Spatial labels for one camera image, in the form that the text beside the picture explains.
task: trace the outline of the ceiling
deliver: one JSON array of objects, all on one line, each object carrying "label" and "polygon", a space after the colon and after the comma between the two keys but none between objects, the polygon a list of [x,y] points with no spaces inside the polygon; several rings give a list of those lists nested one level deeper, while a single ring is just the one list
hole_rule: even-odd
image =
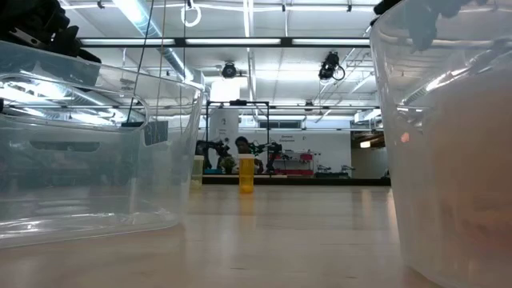
[{"label": "ceiling", "polygon": [[[283,1],[254,0],[254,16],[249,22],[251,37],[361,37],[374,18],[371,9],[378,0],[352,0],[354,9],[346,12],[347,0],[286,0],[287,12],[281,11]],[[102,1],[104,10],[96,7],[96,0],[61,0],[71,25],[80,28],[79,37],[85,38],[140,38],[141,34],[132,22],[113,2]],[[181,20],[183,1],[154,2],[153,19],[161,26],[166,37],[225,38],[246,36],[243,0],[199,1],[203,5],[202,18],[193,27],[185,27]],[[186,20],[192,22],[195,11],[189,11]],[[111,66],[123,66],[123,48],[88,49]],[[237,69],[247,74],[249,70],[247,48],[173,48],[174,52],[189,68],[201,70],[206,83],[220,79],[218,68],[225,62],[234,62]],[[316,105],[377,105],[373,63],[369,49],[350,48],[251,48],[254,57],[254,99],[274,104],[304,104],[314,100]],[[338,52],[340,59],[350,56],[342,64],[346,78],[332,82],[327,87],[318,80],[320,63],[330,51]],[[142,58],[143,73],[158,75],[160,53],[154,48],[126,49],[125,68],[136,69]],[[165,59],[162,74],[172,70]],[[242,85],[241,98],[250,99],[248,85]]]}]

